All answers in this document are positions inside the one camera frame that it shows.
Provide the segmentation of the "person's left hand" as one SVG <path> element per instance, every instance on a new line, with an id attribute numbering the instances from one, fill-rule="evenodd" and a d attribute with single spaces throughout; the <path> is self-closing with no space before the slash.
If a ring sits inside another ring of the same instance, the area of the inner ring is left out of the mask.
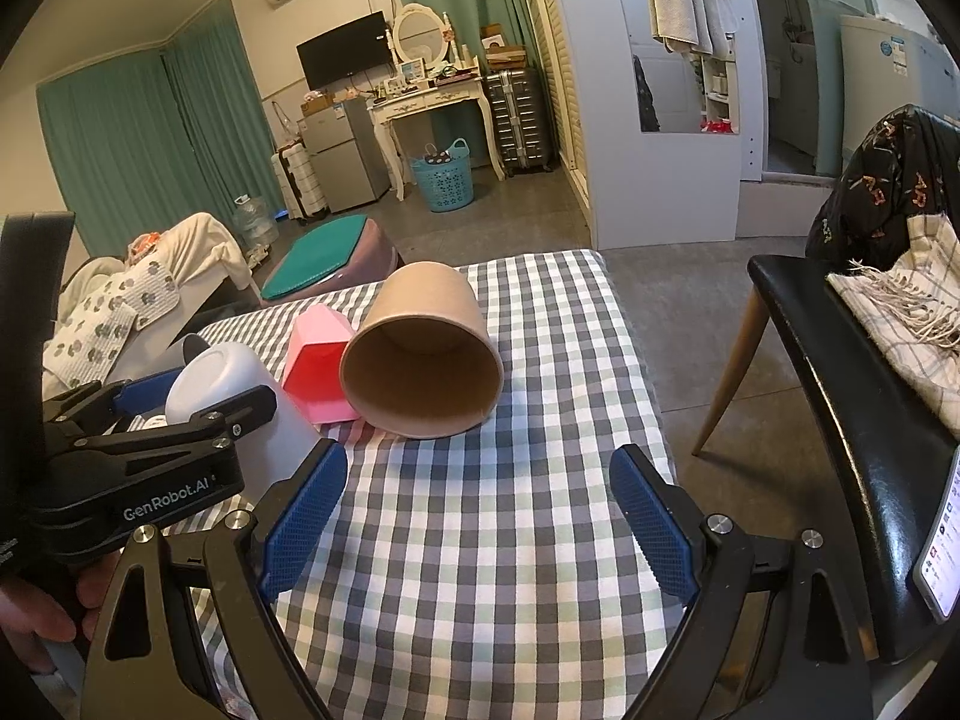
<path id="1" fill-rule="evenodd" d="M 99 613 L 119 559 L 121 553 L 101 557 L 93 566 L 85 567 L 76 580 L 76 598 L 85 610 L 80 629 L 88 640 L 94 637 Z M 64 606 L 44 590 L 21 578 L 3 580 L 2 632 L 14 655 L 33 673 L 50 674 L 55 671 L 44 640 L 70 644 L 80 629 Z"/>

